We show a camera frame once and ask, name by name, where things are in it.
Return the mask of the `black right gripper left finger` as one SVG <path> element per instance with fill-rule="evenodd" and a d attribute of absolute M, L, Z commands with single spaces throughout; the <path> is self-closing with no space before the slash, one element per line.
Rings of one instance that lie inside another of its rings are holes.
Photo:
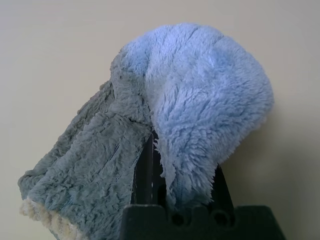
<path fill-rule="evenodd" d="M 166 205 L 166 181 L 161 177 L 163 167 L 160 163 L 161 155 L 155 147 L 157 139 L 158 135 L 153 131 L 135 165 L 131 204 Z"/>

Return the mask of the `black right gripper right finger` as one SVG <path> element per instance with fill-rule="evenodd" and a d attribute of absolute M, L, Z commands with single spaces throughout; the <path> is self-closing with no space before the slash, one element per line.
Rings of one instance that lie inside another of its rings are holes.
<path fill-rule="evenodd" d="M 233 207 L 229 189 L 220 165 L 215 169 L 212 185 L 212 200 L 216 207 Z"/>

